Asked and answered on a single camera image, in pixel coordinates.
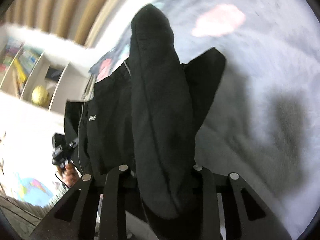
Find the person's left hand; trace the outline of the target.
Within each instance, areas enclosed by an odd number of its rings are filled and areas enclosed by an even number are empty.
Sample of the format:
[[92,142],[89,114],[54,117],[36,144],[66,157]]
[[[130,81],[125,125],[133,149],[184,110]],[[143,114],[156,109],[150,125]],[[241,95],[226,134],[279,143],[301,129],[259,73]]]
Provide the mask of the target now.
[[67,163],[64,168],[58,166],[57,173],[68,188],[71,188],[80,178],[73,163]]

